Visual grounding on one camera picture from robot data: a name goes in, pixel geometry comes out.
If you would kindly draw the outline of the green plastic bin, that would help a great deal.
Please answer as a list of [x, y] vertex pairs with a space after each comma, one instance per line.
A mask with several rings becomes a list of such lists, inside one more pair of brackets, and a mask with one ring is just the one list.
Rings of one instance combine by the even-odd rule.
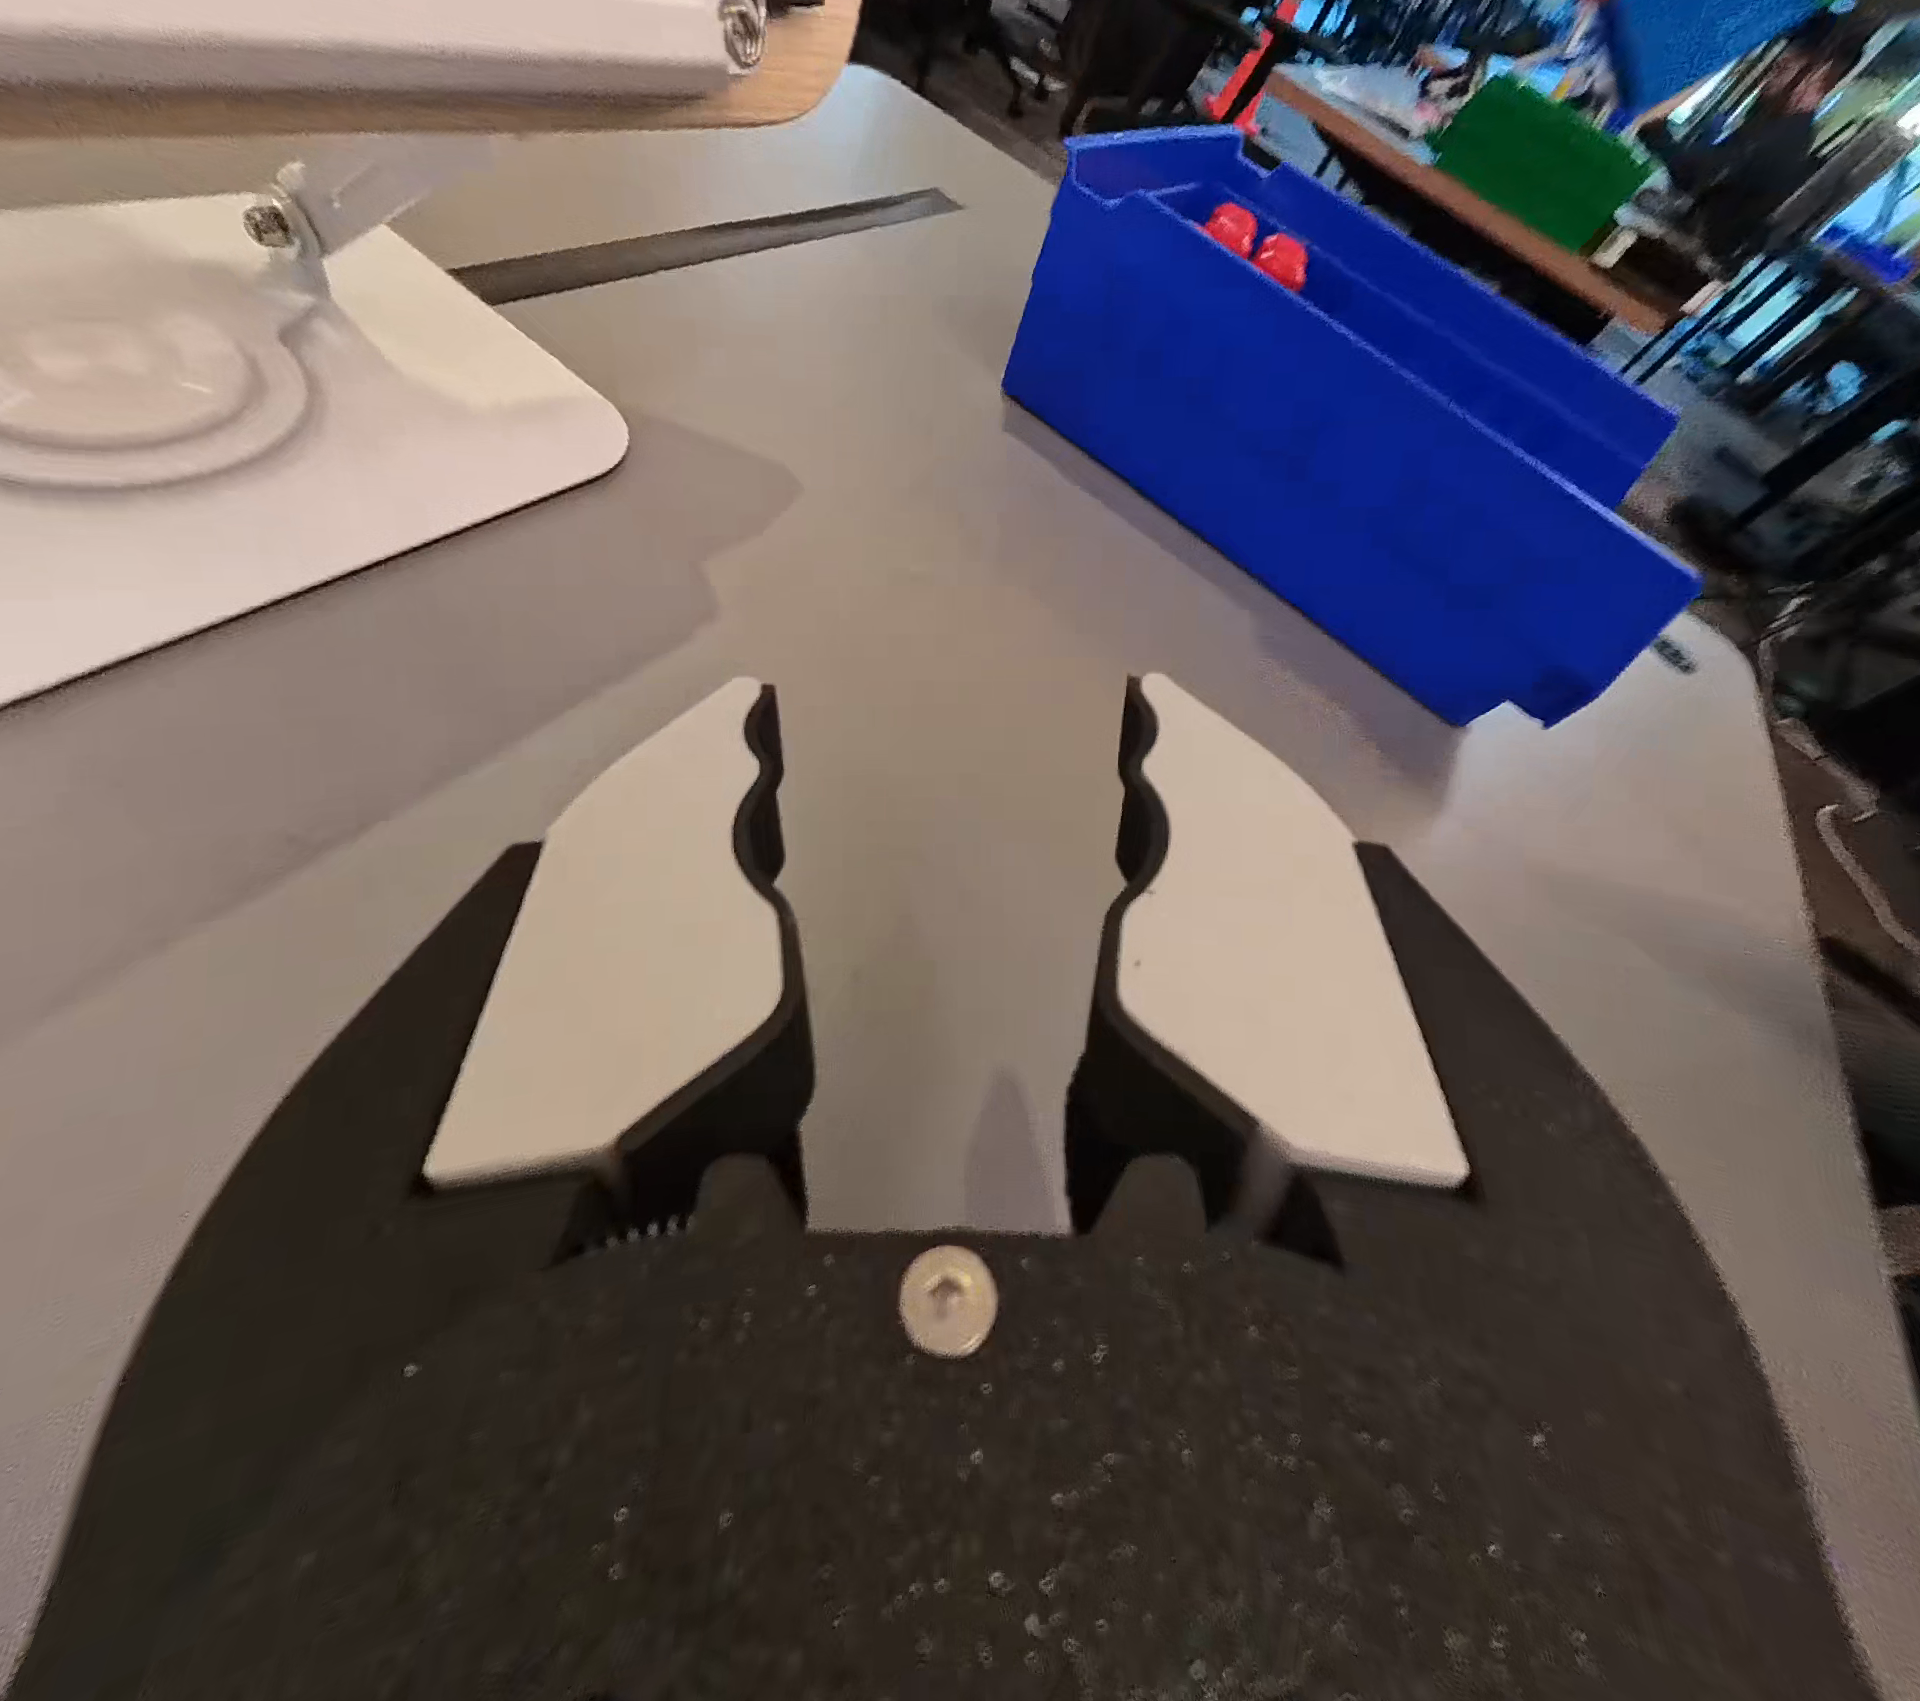
[[1656, 176], [1632, 141], [1500, 74], [1426, 137], [1431, 166], [1550, 242], [1587, 251]]

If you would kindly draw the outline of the grey desk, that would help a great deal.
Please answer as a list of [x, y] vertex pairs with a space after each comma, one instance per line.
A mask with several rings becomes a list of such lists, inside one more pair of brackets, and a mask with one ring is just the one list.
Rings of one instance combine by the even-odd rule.
[[724, 681], [777, 686], [815, 1217], [1059, 1225], [1124, 685], [1168, 673], [1613, 1098], [1740, 1304], [1877, 1688], [1915, 1697], [1911, 1386], [1736, 647], [1679, 626], [1556, 728], [1431, 719], [1004, 404], [1051, 184], [874, 69], [782, 127], [508, 145], [402, 231], [554, 268], [923, 192], [518, 299], [625, 419], [607, 479], [3, 712], [3, 1679], [227, 1168], [497, 851]]

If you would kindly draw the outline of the orange traffic cone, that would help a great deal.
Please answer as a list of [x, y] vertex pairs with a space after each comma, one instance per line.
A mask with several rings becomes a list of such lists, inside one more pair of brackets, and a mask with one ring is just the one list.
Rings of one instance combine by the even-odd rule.
[[1262, 91], [1274, 69], [1299, 55], [1307, 40], [1298, 24], [1298, 11], [1303, 0], [1277, 0], [1266, 15], [1260, 38], [1251, 50], [1241, 55], [1229, 80], [1204, 104], [1202, 114], [1209, 123], [1232, 123], [1241, 131], [1255, 130], [1255, 116]]

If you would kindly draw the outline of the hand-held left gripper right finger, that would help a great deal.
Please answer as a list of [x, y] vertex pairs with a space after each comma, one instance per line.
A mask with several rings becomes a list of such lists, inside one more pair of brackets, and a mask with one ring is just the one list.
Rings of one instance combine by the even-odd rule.
[[1119, 891], [1068, 1083], [1066, 1184], [1173, 1157], [1204, 1193], [1245, 1160], [1453, 1193], [1470, 1180], [1361, 843], [1168, 674], [1128, 679]]

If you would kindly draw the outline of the wooden table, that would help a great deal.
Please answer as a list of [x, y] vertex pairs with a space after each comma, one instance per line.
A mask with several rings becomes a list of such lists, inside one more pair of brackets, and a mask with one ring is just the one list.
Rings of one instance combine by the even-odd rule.
[[1442, 173], [1426, 145], [1334, 97], [1318, 65], [1283, 64], [1268, 75], [1262, 97], [1299, 116], [1315, 134], [1321, 145], [1311, 168], [1315, 178], [1351, 194], [1573, 344], [1593, 344], [1612, 325], [1634, 342], [1648, 342], [1679, 318], [1679, 299], [1595, 265]]

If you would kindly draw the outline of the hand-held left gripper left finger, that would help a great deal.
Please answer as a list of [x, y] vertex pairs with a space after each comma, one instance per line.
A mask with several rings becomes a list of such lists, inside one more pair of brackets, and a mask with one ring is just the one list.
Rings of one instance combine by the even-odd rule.
[[422, 1168], [437, 1190], [570, 1170], [693, 1193], [758, 1157], [804, 1189], [804, 951], [780, 891], [777, 692], [725, 681], [540, 840]]

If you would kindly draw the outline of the blue plastic bin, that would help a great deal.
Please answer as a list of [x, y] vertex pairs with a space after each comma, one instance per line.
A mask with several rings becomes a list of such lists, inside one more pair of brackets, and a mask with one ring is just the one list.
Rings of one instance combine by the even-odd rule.
[[1229, 126], [1066, 150], [1002, 390], [1429, 715], [1553, 726], [1699, 598], [1619, 513], [1675, 419], [1589, 351]]

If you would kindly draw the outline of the white tilting stand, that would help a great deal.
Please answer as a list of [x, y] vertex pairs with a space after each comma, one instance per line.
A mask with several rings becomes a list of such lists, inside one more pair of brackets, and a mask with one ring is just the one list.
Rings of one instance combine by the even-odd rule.
[[[3, 93], [701, 100], [765, 0], [3, 0]], [[251, 194], [3, 207], [11, 707], [581, 489], [612, 404], [393, 221], [481, 135], [332, 135]]]

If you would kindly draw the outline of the red two-stud block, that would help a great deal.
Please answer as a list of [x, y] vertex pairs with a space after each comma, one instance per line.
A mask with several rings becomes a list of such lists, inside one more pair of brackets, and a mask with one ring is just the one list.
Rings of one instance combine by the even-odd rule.
[[1247, 259], [1286, 292], [1303, 292], [1309, 272], [1307, 246], [1280, 226], [1262, 226], [1245, 204], [1218, 199], [1204, 218], [1204, 231], [1214, 244]]

